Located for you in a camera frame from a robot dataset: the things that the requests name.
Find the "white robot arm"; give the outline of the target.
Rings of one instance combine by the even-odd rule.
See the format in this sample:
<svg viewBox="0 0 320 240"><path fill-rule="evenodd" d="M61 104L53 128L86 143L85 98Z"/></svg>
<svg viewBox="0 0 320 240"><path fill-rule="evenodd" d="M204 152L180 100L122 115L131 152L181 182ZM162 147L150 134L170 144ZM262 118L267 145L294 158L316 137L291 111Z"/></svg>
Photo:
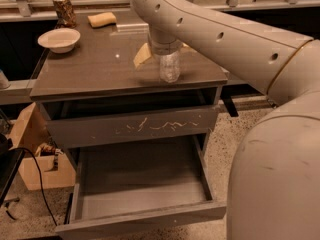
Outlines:
<svg viewBox="0 0 320 240"><path fill-rule="evenodd" d="M276 104L243 138L230 170L228 240L320 240L317 40L208 10L192 0L132 0L156 54L181 41Z"/></svg>

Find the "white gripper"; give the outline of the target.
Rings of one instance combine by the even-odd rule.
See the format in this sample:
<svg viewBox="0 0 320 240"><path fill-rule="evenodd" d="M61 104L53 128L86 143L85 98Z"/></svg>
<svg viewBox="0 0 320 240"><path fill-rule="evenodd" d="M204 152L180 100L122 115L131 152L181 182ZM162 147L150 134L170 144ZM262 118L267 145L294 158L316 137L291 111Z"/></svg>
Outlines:
<svg viewBox="0 0 320 240"><path fill-rule="evenodd" d="M181 47L190 48L185 43L182 45L182 42L173 35L156 28L149 29L148 43L144 43L134 57L133 63L135 68L138 68L150 59L152 53L156 55L170 55L178 51Z"/></svg>

